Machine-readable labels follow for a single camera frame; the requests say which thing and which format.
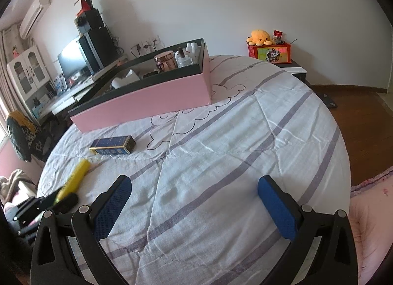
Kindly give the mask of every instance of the yellow bottle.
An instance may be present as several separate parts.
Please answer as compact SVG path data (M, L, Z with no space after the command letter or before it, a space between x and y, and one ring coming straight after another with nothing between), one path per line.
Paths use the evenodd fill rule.
M64 199L68 194L75 193L89 169L90 162L86 159L82 159L74 171L72 171L70 177L67 180L67 183L63 185L63 187L58 192L54 204Z

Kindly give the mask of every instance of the curtain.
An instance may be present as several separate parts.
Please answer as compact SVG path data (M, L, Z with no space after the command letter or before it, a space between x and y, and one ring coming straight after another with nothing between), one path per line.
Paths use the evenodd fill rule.
M17 24L0 32L0 126L6 135L8 130L5 120L9 113L20 111L26 116L29 115L7 72L7 63L13 59L13 47L16 47L20 54L24 51Z

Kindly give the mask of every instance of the blue gripper pad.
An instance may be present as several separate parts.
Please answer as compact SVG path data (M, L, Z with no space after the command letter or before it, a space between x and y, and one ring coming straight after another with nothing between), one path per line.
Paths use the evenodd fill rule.
M126 176L120 176L107 192L99 195L101 197L106 194L109 198L94 218L94 237L97 241L108 237L131 191L131 180Z
M302 221L296 201L288 193L284 193L269 175L259 179L258 195L281 236L293 242Z

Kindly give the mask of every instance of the baseboard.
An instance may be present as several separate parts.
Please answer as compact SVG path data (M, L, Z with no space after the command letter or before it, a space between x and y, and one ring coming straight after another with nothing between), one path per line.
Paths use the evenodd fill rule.
M357 85L347 85L347 84L312 84L310 86L313 90L323 91L324 89L327 91L331 90L357 90L357 91L369 91L376 93L387 93L388 90L384 88L375 88L373 86L357 86Z

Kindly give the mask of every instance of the silver screw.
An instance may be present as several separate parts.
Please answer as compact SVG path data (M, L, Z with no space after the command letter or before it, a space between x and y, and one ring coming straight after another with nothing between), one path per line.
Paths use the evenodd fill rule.
M52 215L52 211L45 211L44 218L48 218L51 215Z
M87 211L89 210L89 206L87 206L87 205L82 205L80 208L79 208L79 213L86 213Z
M309 206L308 204L303 204L303 205L301 206L301 209L302 209L304 212L306 212L306 213L312 212L312 207Z
M340 217L342 217L342 218L345 218L345 217L347 216L347 214L346 214L345 211L343 211L343 210L338 210L337 214L338 214Z

